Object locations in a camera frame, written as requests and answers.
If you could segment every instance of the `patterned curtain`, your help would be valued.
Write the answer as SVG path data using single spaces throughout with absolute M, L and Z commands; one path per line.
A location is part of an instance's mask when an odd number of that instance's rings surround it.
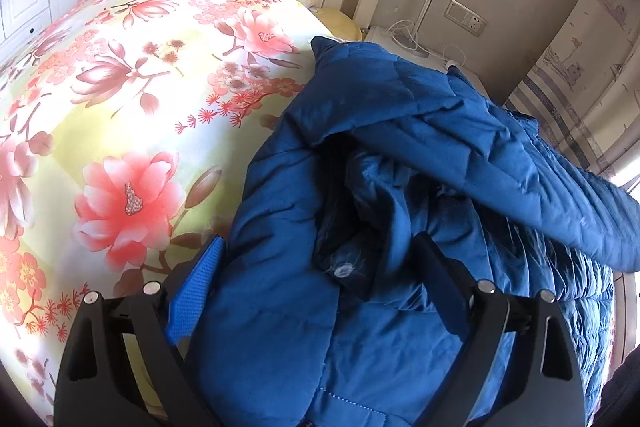
M 535 117 L 577 166 L 618 185 L 640 180 L 639 31 L 640 0 L 579 0 L 505 103 Z

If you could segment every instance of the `blue jacket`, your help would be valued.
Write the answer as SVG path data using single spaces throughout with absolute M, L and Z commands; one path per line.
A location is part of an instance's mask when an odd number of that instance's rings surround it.
M 427 230 L 476 279 L 551 289 L 599 395 L 611 268 L 640 269 L 639 205 L 453 69 L 312 42 L 316 75 L 248 168 L 228 264 L 188 363 L 228 427 L 407 427 L 460 341 L 408 254 Z M 494 402 L 512 338 L 475 415 Z

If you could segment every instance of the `floral bedding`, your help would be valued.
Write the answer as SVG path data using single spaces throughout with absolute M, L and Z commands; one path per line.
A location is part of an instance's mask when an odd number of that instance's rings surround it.
M 292 0 L 81 0 L 0 67 L 0 360 L 49 425 L 82 296 L 225 235 L 318 34 Z

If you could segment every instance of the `wall switch panel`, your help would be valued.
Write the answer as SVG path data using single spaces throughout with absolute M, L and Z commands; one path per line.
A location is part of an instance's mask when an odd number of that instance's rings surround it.
M 482 34 L 487 25 L 487 22 L 481 16 L 456 0 L 451 0 L 444 12 L 444 16 L 458 26 L 462 26 L 466 31 L 473 33 L 476 37 Z

